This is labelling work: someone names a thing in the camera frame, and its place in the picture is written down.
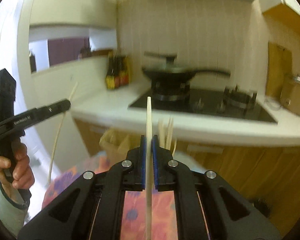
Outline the grey sleeved left forearm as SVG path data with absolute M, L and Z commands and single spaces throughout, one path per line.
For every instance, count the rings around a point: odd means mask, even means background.
M 12 192 L 16 200 L 11 199 L 7 195 L 0 182 L 0 220 L 6 229 L 14 237 L 17 237 L 24 226 L 30 201 L 23 200 L 18 190 L 13 189 Z

